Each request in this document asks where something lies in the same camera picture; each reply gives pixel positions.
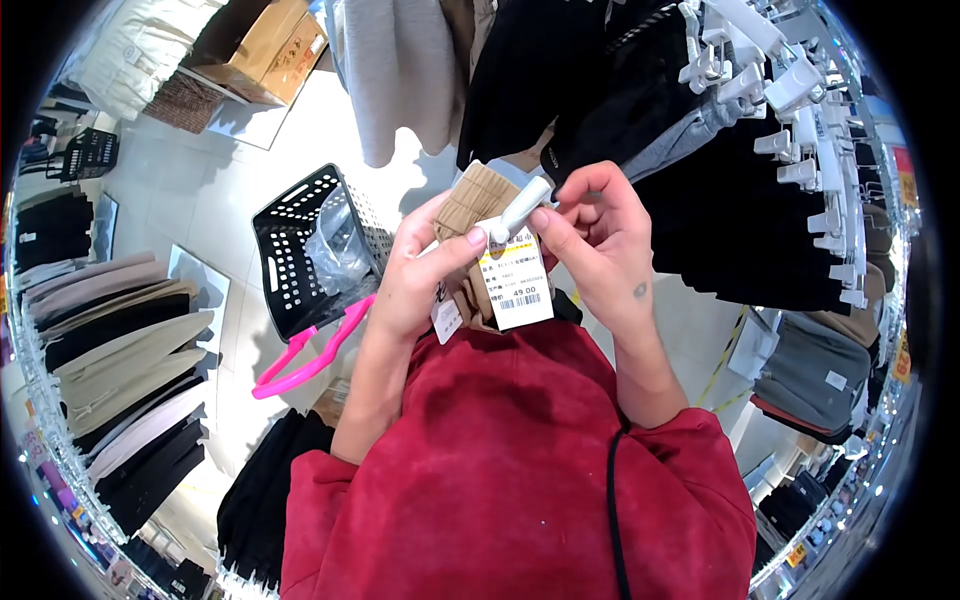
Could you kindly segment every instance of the cardboard box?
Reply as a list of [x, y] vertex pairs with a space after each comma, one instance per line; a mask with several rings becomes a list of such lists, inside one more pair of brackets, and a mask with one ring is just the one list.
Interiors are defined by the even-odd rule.
[[246, 0], [221, 8], [184, 64], [251, 102], [290, 105], [326, 36], [305, 0]]

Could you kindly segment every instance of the white clothing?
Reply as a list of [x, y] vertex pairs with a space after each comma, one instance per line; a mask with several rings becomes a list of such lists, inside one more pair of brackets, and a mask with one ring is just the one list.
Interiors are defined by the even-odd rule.
[[457, 119], [453, 39], [440, 3], [350, 0], [343, 11], [338, 43], [364, 162], [386, 166], [401, 127], [416, 134], [424, 152], [438, 155]]
[[159, 437], [167, 429], [186, 419], [190, 413], [204, 403], [207, 395], [215, 393], [212, 385], [210, 381], [205, 381], [182, 394], [170, 398], [124, 430], [97, 455], [90, 468], [87, 469], [90, 481], [96, 483], [110, 475], [117, 467], [123, 465], [131, 456], [136, 454], [137, 450], [149, 444], [151, 440]]

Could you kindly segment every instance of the price sign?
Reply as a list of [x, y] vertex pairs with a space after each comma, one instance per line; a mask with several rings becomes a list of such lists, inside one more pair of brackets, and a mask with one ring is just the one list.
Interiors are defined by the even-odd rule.
[[907, 351], [906, 329], [900, 332], [900, 347], [894, 359], [894, 377], [903, 383], [910, 383], [910, 352]]
[[33, 468], [39, 467], [40, 463], [50, 458], [47, 456], [46, 448], [43, 447], [43, 441], [40, 440], [39, 432], [34, 427], [33, 419], [27, 420], [27, 433], [23, 434], [20, 445], [27, 451], [27, 460]]
[[790, 568], [793, 568], [800, 564], [803, 559], [806, 558], [806, 548], [802, 543], [798, 543], [797, 547], [793, 551], [786, 555], [786, 563], [790, 565]]
[[894, 146], [894, 162], [897, 163], [897, 175], [900, 180], [900, 198], [911, 208], [917, 208], [917, 177], [913, 171], [913, 161], [906, 148]]

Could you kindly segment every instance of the yellow price sign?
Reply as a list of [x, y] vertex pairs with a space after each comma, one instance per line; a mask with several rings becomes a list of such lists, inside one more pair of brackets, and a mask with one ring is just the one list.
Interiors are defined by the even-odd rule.
[[790, 565], [790, 568], [793, 568], [800, 564], [805, 558], [806, 547], [802, 543], [798, 543], [797, 547], [793, 549], [793, 552], [786, 555], [786, 563]]
[[894, 146], [894, 162], [897, 163], [897, 179], [900, 180], [900, 199], [911, 208], [917, 205], [917, 178], [914, 175], [913, 161], [906, 148]]
[[894, 359], [894, 377], [903, 383], [910, 383], [910, 352], [907, 351], [906, 329], [900, 332], [900, 347]]

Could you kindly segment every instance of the black shopping basket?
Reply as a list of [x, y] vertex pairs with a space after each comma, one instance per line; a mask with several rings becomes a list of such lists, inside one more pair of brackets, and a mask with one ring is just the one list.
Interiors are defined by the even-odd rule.
[[[334, 296], [324, 294], [303, 245], [313, 233], [320, 206], [346, 200], [371, 268], [361, 281]], [[263, 291], [276, 333], [284, 344], [310, 326], [317, 328], [344, 316], [344, 309], [376, 292], [394, 237], [380, 224], [367, 197], [327, 164], [253, 215], [260, 249]]]

